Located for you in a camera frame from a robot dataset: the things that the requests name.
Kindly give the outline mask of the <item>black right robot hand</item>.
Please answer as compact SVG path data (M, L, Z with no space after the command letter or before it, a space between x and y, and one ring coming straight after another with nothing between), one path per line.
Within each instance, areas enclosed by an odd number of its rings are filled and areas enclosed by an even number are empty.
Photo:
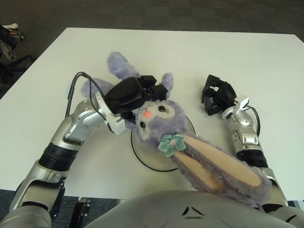
M202 90L201 102L209 116L234 106L237 97L233 87L220 78L209 75Z

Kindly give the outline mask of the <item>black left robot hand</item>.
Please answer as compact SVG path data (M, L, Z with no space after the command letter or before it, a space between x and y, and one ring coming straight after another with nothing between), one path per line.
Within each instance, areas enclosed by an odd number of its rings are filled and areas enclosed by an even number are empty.
M132 111L146 101L165 100L168 90L164 85L156 85L153 76L129 77L115 85L104 97L113 114L135 123Z

